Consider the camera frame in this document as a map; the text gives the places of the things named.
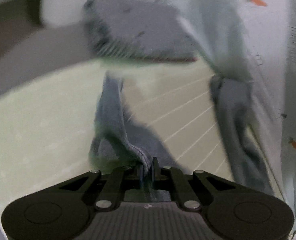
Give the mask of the blue denim jeans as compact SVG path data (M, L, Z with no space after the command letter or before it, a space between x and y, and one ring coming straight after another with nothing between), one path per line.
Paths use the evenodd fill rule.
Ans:
M211 99L231 171L236 183L274 195L264 159L248 137L251 94L244 82L215 75L209 82ZM95 137L89 154L104 173L120 166L142 166L140 189L126 195L130 202L169 202L165 190L152 185L152 162L179 167L151 129L131 120L122 100L123 80L106 74L95 113Z

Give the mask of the grey striped folded garment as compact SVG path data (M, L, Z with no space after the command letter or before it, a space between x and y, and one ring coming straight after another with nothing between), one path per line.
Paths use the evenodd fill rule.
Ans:
M197 61L194 44L172 6L146 0L88 0L83 11L86 37L96 57Z

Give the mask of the light blue carrot-print sheet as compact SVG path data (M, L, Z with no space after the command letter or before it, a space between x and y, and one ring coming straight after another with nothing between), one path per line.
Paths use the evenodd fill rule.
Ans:
M158 0L220 74L250 83L254 133L295 216L296 0Z

